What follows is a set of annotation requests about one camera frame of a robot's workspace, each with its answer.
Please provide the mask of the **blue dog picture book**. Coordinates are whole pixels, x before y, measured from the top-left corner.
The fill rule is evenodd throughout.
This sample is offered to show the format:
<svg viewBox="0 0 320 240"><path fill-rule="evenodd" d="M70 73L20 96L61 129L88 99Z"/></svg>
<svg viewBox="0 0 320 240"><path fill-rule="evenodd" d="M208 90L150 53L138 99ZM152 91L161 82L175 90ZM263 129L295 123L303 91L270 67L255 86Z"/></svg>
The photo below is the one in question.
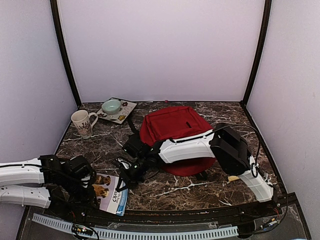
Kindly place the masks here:
<svg viewBox="0 0 320 240"><path fill-rule="evenodd" d="M117 191L118 176L98 173L93 183L98 209L117 216L125 214L128 190Z"/></svg>

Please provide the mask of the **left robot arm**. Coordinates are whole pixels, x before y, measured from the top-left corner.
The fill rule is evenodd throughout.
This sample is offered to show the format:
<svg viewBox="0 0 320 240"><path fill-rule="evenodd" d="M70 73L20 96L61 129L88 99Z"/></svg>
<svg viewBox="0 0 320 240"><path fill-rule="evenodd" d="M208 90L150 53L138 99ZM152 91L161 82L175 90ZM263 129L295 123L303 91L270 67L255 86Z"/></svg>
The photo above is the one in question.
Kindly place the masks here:
<svg viewBox="0 0 320 240"><path fill-rule="evenodd" d="M93 184L97 173L84 156L71 159L41 155L26 161L1 163L0 202L21 206L50 208L60 218L67 218L67 203L97 208ZM54 188L67 196L54 196Z"/></svg>

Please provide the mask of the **red student backpack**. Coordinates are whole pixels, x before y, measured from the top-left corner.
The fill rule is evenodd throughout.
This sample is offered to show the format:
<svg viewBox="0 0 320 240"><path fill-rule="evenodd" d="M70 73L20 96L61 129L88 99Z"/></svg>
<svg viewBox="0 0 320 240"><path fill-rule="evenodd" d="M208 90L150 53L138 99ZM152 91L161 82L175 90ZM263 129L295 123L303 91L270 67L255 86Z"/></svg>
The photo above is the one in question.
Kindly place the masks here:
<svg viewBox="0 0 320 240"><path fill-rule="evenodd" d="M209 142L213 127L190 106L171 106L147 114L140 130L132 121L123 150L132 158L154 158L162 170L206 180L216 161Z"/></svg>

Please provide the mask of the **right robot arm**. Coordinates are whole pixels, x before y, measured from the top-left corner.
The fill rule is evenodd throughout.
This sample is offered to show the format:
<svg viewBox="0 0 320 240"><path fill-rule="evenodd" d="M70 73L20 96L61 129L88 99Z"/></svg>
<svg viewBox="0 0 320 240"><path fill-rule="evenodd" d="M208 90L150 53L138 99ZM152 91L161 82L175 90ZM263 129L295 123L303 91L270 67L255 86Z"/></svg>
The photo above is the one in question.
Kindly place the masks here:
<svg viewBox="0 0 320 240"><path fill-rule="evenodd" d="M116 190L121 192L131 183L143 182L149 168L212 158L218 161L225 174L237 176L247 185L258 201L255 213L266 217L275 208L275 186L267 174L262 175L257 156L253 156L247 141L233 127L233 124L219 123L215 129L183 138L158 140L153 145L142 142L137 134L130 135L122 148L135 161L115 162L120 170Z"/></svg>

